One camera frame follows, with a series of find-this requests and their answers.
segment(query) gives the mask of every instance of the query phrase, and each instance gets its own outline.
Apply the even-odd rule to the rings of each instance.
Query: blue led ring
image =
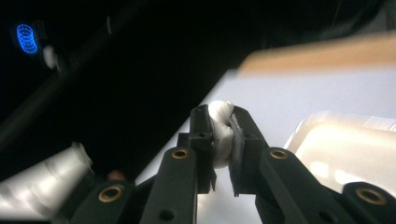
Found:
[[[35,43],[35,35],[32,27],[26,24],[19,25],[17,27],[17,37],[24,52],[28,54],[37,52],[37,44]]]

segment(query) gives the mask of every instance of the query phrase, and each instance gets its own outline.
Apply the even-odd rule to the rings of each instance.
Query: blue light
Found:
[[[35,36],[32,27],[21,24],[17,27],[17,37],[23,51],[28,54],[37,53],[37,45],[35,44]]]

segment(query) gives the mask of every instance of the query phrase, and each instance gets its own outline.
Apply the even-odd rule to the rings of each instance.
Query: glowing blue light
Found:
[[[23,51],[28,54],[37,53],[37,44],[32,27],[21,24],[17,27],[17,37]]]

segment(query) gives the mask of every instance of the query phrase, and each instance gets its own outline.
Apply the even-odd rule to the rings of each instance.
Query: dark background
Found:
[[[0,120],[57,76],[40,54],[15,45],[17,24],[43,21],[49,35],[43,45],[56,47],[75,78],[0,146],[0,180],[73,141],[85,146],[98,175],[120,169],[135,179],[227,69],[254,50],[319,41],[339,6],[335,24],[355,27],[329,38],[350,35],[381,3],[368,2],[1,1]]]

